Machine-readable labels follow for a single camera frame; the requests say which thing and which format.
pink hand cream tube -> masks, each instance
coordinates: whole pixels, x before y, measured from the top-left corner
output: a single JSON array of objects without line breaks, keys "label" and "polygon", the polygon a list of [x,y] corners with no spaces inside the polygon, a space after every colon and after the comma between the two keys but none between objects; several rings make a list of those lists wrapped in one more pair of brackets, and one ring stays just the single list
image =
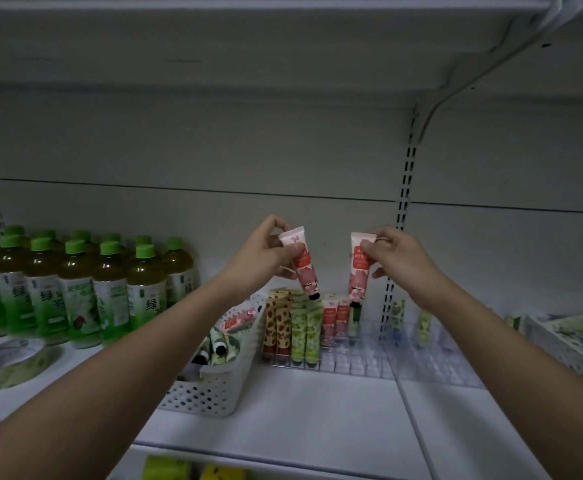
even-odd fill
[{"label": "pink hand cream tube", "polygon": [[305,240],[305,228],[297,227],[287,232],[278,234],[283,246],[290,246],[296,242],[302,242],[305,248],[302,253],[293,259],[293,266],[298,275],[298,280],[309,299],[316,300],[320,298],[320,288],[318,279],[314,271],[314,265],[311,263],[311,256],[307,250],[307,241]]},{"label": "pink hand cream tube", "polygon": [[367,291],[369,278],[369,258],[362,252],[363,241],[376,242],[375,234],[351,233],[351,268],[349,273],[349,299],[352,303],[362,303]]}]

adhesive tape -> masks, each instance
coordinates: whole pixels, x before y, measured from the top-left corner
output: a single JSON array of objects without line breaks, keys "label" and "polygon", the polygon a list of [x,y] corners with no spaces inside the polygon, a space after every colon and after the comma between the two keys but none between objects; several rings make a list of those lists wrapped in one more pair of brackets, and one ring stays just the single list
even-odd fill
[{"label": "adhesive tape", "polygon": [[40,339],[15,339],[0,344],[0,390],[33,379],[49,366],[49,352]]}]

person's left hand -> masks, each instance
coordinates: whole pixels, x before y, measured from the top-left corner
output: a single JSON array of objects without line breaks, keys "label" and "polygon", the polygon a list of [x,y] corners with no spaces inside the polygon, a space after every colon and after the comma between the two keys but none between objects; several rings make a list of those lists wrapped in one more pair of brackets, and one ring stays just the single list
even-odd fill
[{"label": "person's left hand", "polygon": [[274,276],[296,279],[296,273],[289,268],[292,267],[291,260],[302,252],[304,245],[297,243],[283,247],[278,236],[271,234],[276,227],[283,231],[291,229],[280,217],[267,217],[220,273],[234,291],[236,303],[242,303]]}]

shelf bracket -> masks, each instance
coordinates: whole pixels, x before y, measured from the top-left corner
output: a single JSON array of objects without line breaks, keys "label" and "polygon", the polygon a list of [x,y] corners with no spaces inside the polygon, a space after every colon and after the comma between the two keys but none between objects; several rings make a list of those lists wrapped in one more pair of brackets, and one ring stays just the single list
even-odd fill
[{"label": "shelf bracket", "polygon": [[518,16],[511,22],[500,45],[487,54],[469,56],[456,65],[447,84],[425,92],[418,99],[412,125],[412,145],[422,143],[427,126],[441,104],[569,22],[578,15],[582,4],[583,0],[553,0],[542,18],[538,15]]}]

forearm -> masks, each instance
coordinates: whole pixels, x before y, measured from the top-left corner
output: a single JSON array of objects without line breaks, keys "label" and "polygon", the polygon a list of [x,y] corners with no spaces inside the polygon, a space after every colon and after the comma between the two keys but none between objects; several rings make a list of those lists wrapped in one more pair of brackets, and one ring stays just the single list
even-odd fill
[{"label": "forearm", "polygon": [[234,304],[216,278],[41,391],[0,424],[0,480],[105,478]]},{"label": "forearm", "polygon": [[446,277],[430,308],[555,478],[583,478],[583,379]]}]

